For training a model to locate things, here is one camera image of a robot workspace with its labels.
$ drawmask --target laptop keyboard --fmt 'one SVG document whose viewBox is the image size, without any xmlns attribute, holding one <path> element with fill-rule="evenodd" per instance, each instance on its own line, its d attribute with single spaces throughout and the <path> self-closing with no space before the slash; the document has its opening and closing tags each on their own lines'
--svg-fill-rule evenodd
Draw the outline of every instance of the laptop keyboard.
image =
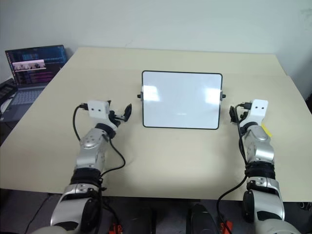
<svg viewBox="0 0 312 234">
<path fill-rule="evenodd" d="M 31 104 L 41 92 L 42 89 L 19 91 L 12 101 L 12 105 Z"/>
</svg>

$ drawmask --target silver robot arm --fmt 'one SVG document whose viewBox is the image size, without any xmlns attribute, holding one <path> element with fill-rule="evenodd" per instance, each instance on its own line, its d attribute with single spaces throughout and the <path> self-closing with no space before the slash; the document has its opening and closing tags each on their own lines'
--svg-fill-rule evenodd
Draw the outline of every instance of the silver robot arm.
<svg viewBox="0 0 312 234">
<path fill-rule="evenodd" d="M 119 120 L 127 121 L 131 104 L 122 116 L 109 110 L 110 101 L 89 101 L 80 105 L 89 111 L 95 127 L 80 141 L 80 152 L 70 184 L 65 188 L 51 218 L 51 227 L 33 234 L 87 233 L 94 229 L 101 210 L 101 172 L 105 167 L 105 152 L 115 136 Z"/>
<path fill-rule="evenodd" d="M 243 197 L 243 216 L 254 222 L 257 234 L 300 234 L 284 221 L 285 210 L 279 183 L 275 179 L 274 150 L 270 137 L 261 126 L 268 102 L 255 99 L 240 105 L 245 110 L 239 121 L 246 149 L 247 191 Z M 233 118 L 234 108 L 230 115 Z"/>
</svg>

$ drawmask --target laptop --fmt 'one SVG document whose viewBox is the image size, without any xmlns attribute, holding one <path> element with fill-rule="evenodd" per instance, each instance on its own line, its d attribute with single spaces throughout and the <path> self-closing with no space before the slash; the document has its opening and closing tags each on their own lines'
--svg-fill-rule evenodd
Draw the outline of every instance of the laptop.
<svg viewBox="0 0 312 234">
<path fill-rule="evenodd" d="M 0 121 L 20 120 L 47 84 L 67 62 L 63 45 L 5 51 L 17 92 Z"/>
</svg>

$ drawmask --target white dry-erase board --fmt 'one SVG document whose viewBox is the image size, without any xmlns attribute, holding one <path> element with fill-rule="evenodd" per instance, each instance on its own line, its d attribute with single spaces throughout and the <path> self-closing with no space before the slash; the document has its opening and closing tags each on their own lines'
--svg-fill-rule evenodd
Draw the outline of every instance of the white dry-erase board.
<svg viewBox="0 0 312 234">
<path fill-rule="evenodd" d="M 143 71 L 141 99 L 145 127 L 217 129 L 222 75 Z"/>
</svg>

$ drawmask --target beige tabletop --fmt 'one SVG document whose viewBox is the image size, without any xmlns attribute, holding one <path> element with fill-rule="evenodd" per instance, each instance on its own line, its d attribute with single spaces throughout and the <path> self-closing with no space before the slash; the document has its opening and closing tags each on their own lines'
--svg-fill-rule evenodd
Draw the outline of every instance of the beige tabletop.
<svg viewBox="0 0 312 234">
<path fill-rule="evenodd" d="M 217 130 L 145 128 L 137 98 L 143 70 L 210 72 L 223 75 Z M 115 146 L 127 164 L 105 178 L 104 195 L 217 199 L 244 177 L 237 127 L 229 108 L 252 99 L 269 101 L 264 123 L 272 133 L 276 179 L 284 201 L 312 198 L 312 116 L 275 55 L 143 49 L 79 48 L 44 89 L 0 149 L 0 186 L 62 193 L 75 166 L 79 144 L 74 108 L 91 99 L 112 100 L 132 115 L 121 124 Z M 93 127 L 78 111 L 83 136 Z M 121 163 L 110 148 L 107 168 Z M 241 200 L 246 186 L 226 199 Z"/>
</svg>

